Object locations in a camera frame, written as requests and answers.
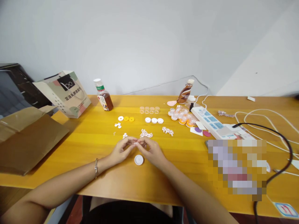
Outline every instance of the human arm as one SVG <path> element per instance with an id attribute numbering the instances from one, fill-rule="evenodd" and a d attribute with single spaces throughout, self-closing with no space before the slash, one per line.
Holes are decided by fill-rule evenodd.
<path id="1" fill-rule="evenodd" d="M 120 140 L 108 156 L 98 160 L 97 175 L 124 161 L 135 147 L 133 143 L 136 141 L 137 139 L 134 137 Z M 94 180 L 95 175 L 94 160 L 46 181 L 15 203 L 0 218 L 0 223 L 43 223 L 51 209 L 61 205 L 71 195 Z"/>
<path id="2" fill-rule="evenodd" d="M 139 144 L 136 144 L 136 146 L 141 153 L 167 176 L 197 223 L 238 223 L 214 197 L 210 196 L 169 162 L 157 142 L 147 137 L 140 138 L 137 142 Z M 145 144 L 149 146 L 149 150 L 144 149 Z"/>

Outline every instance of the brown tea bottle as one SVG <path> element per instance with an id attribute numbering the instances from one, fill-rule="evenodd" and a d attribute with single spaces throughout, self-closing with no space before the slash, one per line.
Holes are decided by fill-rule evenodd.
<path id="1" fill-rule="evenodd" d="M 95 79 L 94 84 L 97 87 L 97 98 L 99 99 L 104 110 L 110 111 L 113 109 L 113 103 L 111 101 L 110 94 L 105 90 L 101 79 Z"/>
<path id="2" fill-rule="evenodd" d="M 185 88 L 181 91 L 180 95 L 178 96 L 177 102 L 179 104 L 184 104 L 186 103 L 190 92 L 191 92 L 191 87 L 193 86 L 194 80 L 193 79 L 188 79 L 187 84 Z"/>

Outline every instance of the hand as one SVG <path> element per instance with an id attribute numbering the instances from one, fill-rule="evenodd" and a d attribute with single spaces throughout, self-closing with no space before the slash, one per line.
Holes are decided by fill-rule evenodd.
<path id="1" fill-rule="evenodd" d="M 116 146 L 114 147 L 113 151 L 107 156 L 110 162 L 113 165 L 123 162 L 127 156 L 130 154 L 132 149 L 137 145 L 134 143 L 137 141 L 137 138 L 128 136 L 122 140 L 120 140 Z"/>
<path id="2" fill-rule="evenodd" d="M 168 160 L 164 156 L 157 142 L 150 140 L 148 137 L 142 137 L 138 139 L 137 142 L 139 144 L 136 144 L 136 146 L 139 151 L 157 168 L 161 169 L 162 166 L 167 163 Z M 146 144 L 149 145 L 149 150 L 144 149 Z"/>

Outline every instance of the woman's right hand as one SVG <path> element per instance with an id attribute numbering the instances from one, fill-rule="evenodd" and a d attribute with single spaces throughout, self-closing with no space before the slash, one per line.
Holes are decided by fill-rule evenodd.
<path id="1" fill-rule="evenodd" d="M 162 169 L 162 166 L 168 162 L 157 142 L 146 136 L 138 139 L 137 142 L 139 144 L 136 144 L 136 146 L 139 151 L 157 168 Z"/>

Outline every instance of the pink circle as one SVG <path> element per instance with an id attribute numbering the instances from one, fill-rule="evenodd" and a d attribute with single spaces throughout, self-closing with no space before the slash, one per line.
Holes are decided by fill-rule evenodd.
<path id="1" fill-rule="evenodd" d="M 199 127 L 194 128 L 194 130 L 195 130 L 196 132 L 198 132 L 198 133 L 202 132 L 202 130 L 199 129 Z"/>
<path id="2" fill-rule="evenodd" d="M 210 137 L 211 136 L 211 133 L 207 132 L 207 131 L 204 131 L 203 134 L 207 137 Z"/>

